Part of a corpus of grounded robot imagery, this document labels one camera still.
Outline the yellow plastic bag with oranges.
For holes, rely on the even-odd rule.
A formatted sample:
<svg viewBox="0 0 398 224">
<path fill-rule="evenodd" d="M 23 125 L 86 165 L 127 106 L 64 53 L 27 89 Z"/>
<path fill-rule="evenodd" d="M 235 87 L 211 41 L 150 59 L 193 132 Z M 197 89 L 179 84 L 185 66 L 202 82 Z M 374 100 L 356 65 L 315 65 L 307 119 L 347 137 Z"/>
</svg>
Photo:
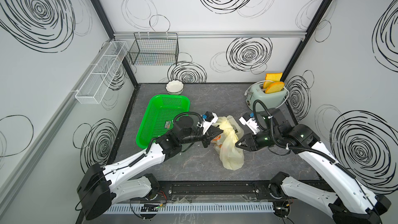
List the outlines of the yellow plastic bag with oranges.
<svg viewBox="0 0 398 224">
<path fill-rule="evenodd" d="M 211 143 L 219 154 L 222 165 L 227 170 L 236 171 L 244 165 L 244 153 L 235 144 L 243 137 L 244 131 L 233 116 L 218 117 L 216 123 L 212 124 L 223 131 L 215 137 Z"/>
</svg>

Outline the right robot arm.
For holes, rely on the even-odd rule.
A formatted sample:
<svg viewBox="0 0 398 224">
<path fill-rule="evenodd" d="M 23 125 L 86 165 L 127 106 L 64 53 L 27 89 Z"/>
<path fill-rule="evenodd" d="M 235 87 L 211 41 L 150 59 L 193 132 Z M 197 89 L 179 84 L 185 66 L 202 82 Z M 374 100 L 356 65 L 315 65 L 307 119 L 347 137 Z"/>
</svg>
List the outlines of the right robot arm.
<svg viewBox="0 0 398 224">
<path fill-rule="evenodd" d="M 328 192 L 299 180 L 287 173 L 277 173 L 268 184 L 274 199 L 296 198 L 324 212 L 337 224 L 380 224 L 381 215 L 391 206 L 389 199 L 377 195 L 362 185 L 327 149 L 320 137 L 308 126 L 292 126 L 277 108 L 267 108 L 260 100 L 252 104 L 252 113 L 244 114 L 239 122 L 251 133 L 245 134 L 237 148 L 254 152 L 277 146 L 287 153 L 299 155 L 331 187 Z"/>
</svg>

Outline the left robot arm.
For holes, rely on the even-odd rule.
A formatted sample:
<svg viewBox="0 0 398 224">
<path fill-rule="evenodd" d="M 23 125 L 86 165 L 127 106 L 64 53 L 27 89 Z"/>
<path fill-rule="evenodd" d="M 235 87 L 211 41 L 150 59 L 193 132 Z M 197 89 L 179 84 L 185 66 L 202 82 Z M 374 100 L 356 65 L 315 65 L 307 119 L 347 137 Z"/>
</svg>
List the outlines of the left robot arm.
<svg viewBox="0 0 398 224">
<path fill-rule="evenodd" d="M 183 153 L 184 144 L 196 142 L 208 147 L 223 131 L 215 126 L 218 116 L 212 112 L 200 115 L 184 112 L 173 119 L 173 128 L 150 141 L 148 147 L 124 160 L 101 166 L 90 166 L 79 186 L 79 205 L 86 220 L 105 213 L 113 204 L 133 198 L 154 199 L 160 185 L 152 174 L 138 179 L 141 172 Z"/>
</svg>

